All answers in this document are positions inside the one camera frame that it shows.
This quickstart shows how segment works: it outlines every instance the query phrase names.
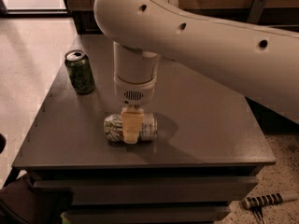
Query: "can top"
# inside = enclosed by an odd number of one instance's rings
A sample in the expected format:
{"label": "can top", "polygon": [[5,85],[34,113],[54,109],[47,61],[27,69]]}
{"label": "can top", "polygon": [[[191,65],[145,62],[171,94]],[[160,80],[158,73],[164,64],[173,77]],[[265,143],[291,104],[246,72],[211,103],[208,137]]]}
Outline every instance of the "can top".
{"label": "can top", "polygon": [[69,62],[75,62],[75,61],[79,61],[81,60],[83,57],[85,56],[84,51],[82,51],[81,49],[73,49],[68,51],[65,54],[65,58],[69,61]]}

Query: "speckled floor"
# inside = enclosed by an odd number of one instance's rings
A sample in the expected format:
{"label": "speckled floor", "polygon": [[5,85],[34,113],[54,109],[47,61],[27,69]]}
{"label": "speckled floor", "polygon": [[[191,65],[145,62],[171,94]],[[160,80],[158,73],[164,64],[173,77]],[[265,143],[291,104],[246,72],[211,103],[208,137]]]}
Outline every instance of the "speckled floor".
{"label": "speckled floor", "polygon": [[[0,186],[76,37],[71,19],[0,20],[0,133],[7,139],[0,154]],[[260,107],[255,113],[278,162],[258,174],[260,183],[249,196],[299,192],[298,125]],[[218,224],[258,223],[240,202],[230,207],[232,213]],[[299,201],[265,207],[263,214],[266,223],[299,223]]]}

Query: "upright can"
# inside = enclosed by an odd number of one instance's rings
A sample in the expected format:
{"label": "upright can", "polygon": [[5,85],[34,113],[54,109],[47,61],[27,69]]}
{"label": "upright can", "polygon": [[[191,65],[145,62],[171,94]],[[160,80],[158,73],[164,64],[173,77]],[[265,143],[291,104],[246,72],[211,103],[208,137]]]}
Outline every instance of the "upright can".
{"label": "upright can", "polygon": [[[104,120],[104,133],[107,140],[123,142],[121,114],[112,114]],[[157,119],[152,113],[145,113],[138,141],[152,141],[157,136]]]}
{"label": "upright can", "polygon": [[93,71],[85,52],[73,49],[65,54],[64,64],[72,86],[79,94],[88,94],[95,89]]}

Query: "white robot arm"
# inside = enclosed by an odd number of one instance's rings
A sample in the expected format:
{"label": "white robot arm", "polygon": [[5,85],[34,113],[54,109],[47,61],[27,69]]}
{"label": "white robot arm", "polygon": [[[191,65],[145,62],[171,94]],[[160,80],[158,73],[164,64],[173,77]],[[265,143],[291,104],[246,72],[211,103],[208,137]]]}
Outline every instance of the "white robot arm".
{"label": "white robot arm", "polygon": [[160,54],[299,123],[299,34],[194,15],[176,3],[95,0],[95,19],[122,57],[116,83],[146,91],[134,102],[122,91],[123,102],[132,108],[150,100]]}

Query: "silver can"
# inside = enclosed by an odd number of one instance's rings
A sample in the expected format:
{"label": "silver can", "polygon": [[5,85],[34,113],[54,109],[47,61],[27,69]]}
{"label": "silver can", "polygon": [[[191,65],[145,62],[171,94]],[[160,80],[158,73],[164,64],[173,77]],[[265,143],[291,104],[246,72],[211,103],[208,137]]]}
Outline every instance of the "silver can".
{"label": "silver can", "polygon": [[[121,114],[112,114],[104,120],[104,133],[107,140],[123,142]],[[145,113],[138,141],[152,141],[157,136],[157,119],[152,113]]]}
{"label": "silver can", "polygon": [[80,49],[65,54],[65,66],[72,86],[79,94],[88,94],[95,89],[93,71],[87,55]]}

